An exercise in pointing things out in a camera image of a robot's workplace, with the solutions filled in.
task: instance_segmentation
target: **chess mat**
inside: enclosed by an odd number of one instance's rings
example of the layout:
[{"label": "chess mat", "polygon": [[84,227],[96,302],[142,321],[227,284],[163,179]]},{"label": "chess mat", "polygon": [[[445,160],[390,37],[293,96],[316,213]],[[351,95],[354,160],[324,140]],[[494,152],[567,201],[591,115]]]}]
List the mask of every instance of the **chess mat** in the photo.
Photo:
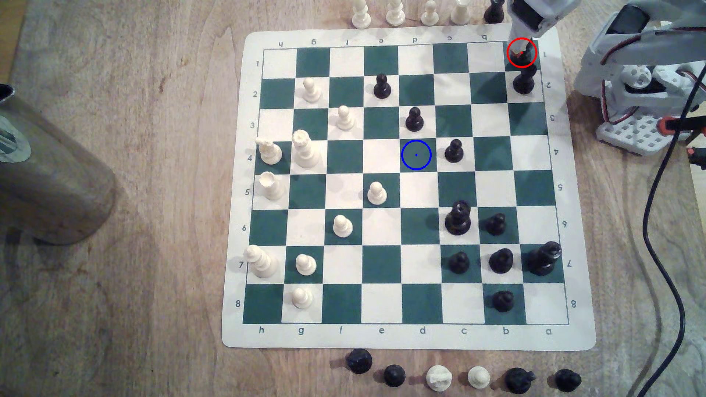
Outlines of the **chess mat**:
[{"label": "chess mat", "polygon": [[[537,44],[534,90],[512,88],[519,69],[505,53],[509,25],[257,32],[245,44],[234,157],[222,339],[231,347],[585,350],[595,329],[563,65],[556,30]],[[373,94],[385,73],[392,95]],[[321,98],[302,97],[312,77]],[[337,107],[356,119],[336,127]],[[418,107],[424,128],[408,131]],[[321,161],[293,161],[292,132],[306,130]],[[256,136],[276,142],[282,159],[265,164]],[[463,143],[464,158],[444,150]],[[285,186],[263,197],[259,175]],[[388,198],[372,205],[379,181]],[[469,232],[444,227],[452,203],[472,207]],[[500,236],[479,227],[504,213]],[[343,214],[353,233],[333,233]],[[560,242],[549,275],[527,270],[527,253]],[[270,278],[249,271],[243,252],[257,244],[278,262]],[[494,273],[490,255],[514,253]],[[455,274],[449,257],[464,251],[470,269]],[[297,272],[298,254],[316,272]],[[313,304],[291,303],[296,288]],[[496,311],[490,296],[515,295]]]}]

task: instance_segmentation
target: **black pawn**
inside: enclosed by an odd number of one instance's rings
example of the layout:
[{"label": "black pawn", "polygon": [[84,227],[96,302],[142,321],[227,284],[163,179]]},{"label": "black pawn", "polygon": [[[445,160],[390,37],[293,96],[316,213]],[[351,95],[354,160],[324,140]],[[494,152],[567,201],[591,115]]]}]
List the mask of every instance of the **black pawn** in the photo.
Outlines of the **black pawn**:
[{"label": "black pawn", "polygon": [[405,120],[405,126],[411,132],[417,132],[424,126],[424,119],[421,118],[421,111],[418,107],[409,110],[409,116]]},{"label": "black pawn", "polygon": [[463,159],[463,149],[461,148],[461,140],[454,139],[446,151],[443,153],[448,162],[459,162]]},{"label": "black pawn", "polygon": [[504,274],[513,268],[513,252],[507,248],[499,249],[490,255],[490,269],[497,274]]},{"label": "black pawn", "polygon": [[493,294],[493,307],[498,312],[509,312],[515,306],[515,296],[510,291],[498,291]]},{"label": "black pawn", "polygon": [[581,375],[571,369],[560,369],[554,374],[554,381],[557,389],[565,393],[571,393],[581,385]]},{"label": "black pawn", "polygon": [[385,368],[385,384],[389,387],[397,387],[405,382],[405,370],[397,364],[392,364]]},{"label": "black pawn", "polygon": [[373,366],[373,356],[370,355],[368,350],[353,349],[346,356],[346,365],[354,374],[364,374]]},{"label": "black pawn", "polygon": [[471,207],[463,200],[456,201],[444,220],[449,233],[460,236],[471,228]]},{"label": "black pawn", "polygon": [[510,368],[505,374],[505,385],[513,394],[527,393],[532,385],[532,381],[537,378],[532,371],[525,371],[522,368]]},{"label": "black pawn", "polygon": [[385,99],[389,97],[393,89],[390,87],[390,84],[388,84],[388,77],[380,73],[378,74],[376,80],[378,83],[375,84],[375,87],[373,88],[373,93],[375,96],[378,97],[378,99]]}]

